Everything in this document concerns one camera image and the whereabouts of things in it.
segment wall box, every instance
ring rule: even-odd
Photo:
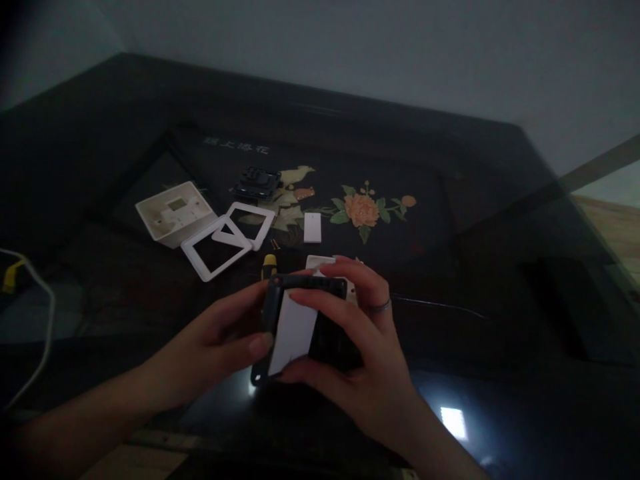
[[[135,208],[151,238],[172,249],[218,218],[193,182],[142,200]]]

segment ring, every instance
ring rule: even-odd
[[[382,313],[384,310],[387,310],[391,306],[391,298],[385,302],[384,305],[380,305],[379,307],[370,307],[369,312],[372,314]]]

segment hand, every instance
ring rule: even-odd
[[[328,277],[346,277],[356,288],[359,308],[320,290],[297,289],[291,298],[320,310],[340,325],[360,350],[364,368],[345,375],[311,359],[288,366],[280,380],[304,382],[336,403],[364,434],[400,453],[418,417],[431,413],[409,377],[391,308],[367,314],[389,300],[387,282],[366,265],[345,257],[320,267]]]
[[[183,405],[263,358],[273,344],[270,333],[230,341],[240,320],[259,318],[267,281],[220,299],[198,315],[162,350],[132,370],[132,401],[155,414]]]

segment white plastic frame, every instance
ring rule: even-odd
[[[200,258],[200,255],[198,255],[198,252],[196,252],[194,245],[198,243],[200,240],[211,235],[214,231],[223,228],[225,225],[231,229],[231,231],[237,238],[237,244],[234,244],[234,245],[237,245],[238,247],[242,248],[242,250],[240,250],[238,253],[232,256],[229,260],[227,260],[218,268],[216,268],[216,270],[209,271],[208,266],[202,261],[202,258]],[[216,221],[210,224],[207,228],[196,233],[194,236],[184,240],[184,242],[182,242],[180,246],[182,247],[182,250],[185,252],[185,255],[193,265],[193,268],[195,268],[196,272],[198,272],[198,275],[200,275],[200,278],[204,282],[208,282],[216,278],[216,276],[218,276],[220,273],[226,270],[232,263],[236,262],[236,260],[238,260],[244,254],[246,254],[249,250],[251,250],[251,242],[247,240],[247,238],[238,229],[236,224],[232,222],[231,219],[226,215],[220,216]]]
[[[269,228],[271,227],[271,223],[275,218],[275,212],[272,210],[266,210],[259,207],[254,207],[252,205],[246,205],[240,202],[233,202],[225,215],[228,218],[231,218],[231,214],[233,213],[234,210],[242,210],[249,213],[255,213],[256,215],[264,216],[265,220],[262,223],[262,227],[260,227],[260,231],[258,232],[258,235],[256,235],[256,237],[253,240],[247,239],[251,243],[251,247],[253,248],[254,251],[260,250],[260,247],[262,247],[262,242],[264,242],[267,236],[267,233],[269,232]],[[240,245],[240,240],[238,239],[237,235],[232,235],[230,233],[223,232],[222,229],[216,230],[215,232],[213,232],[213,235],[211,236],[211,238],[216,241],[226,243],[228,245],[235,245],[236,247],[242,246]]]

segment finger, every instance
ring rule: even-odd
[[[362,263],[360,260],[345,257],[344,255],[334,255],[336,263]]]
[[[365,310],[380,332],[384,335],[395,332],[390,309],[376,314],[371,312],[372,307],[384,305],[389,300],[389,284],[384,278],[368,266],[350,259],[324,265],[321,272],[327,277],[345,277],[350,280],[355,285],[358,305]]]
[[[222,380],[264,358],[272,346],[272,334],[256,333],[226,345],[211,347],[207,357],[216,380]]]
[[[342,373],[309,358],[296,360],[287,366],[278,380],[282,383],[306,383],[344,410],[352,398],[351,386]]]
[[[201,339],[205,343],[219,340],[228,326],[249,310],[262,304],[266,292],[267,280],[263,280],[212,303],[196,318],[203,324],[200,332]]]
[[[313,269],[298,270],[288,275],[313,275]]]
[[[322,290],[294,289],[290,297],[300,305],[322,312],[342,327],[365,362],[375,355],[381,343],[380,332],[358,307]]]

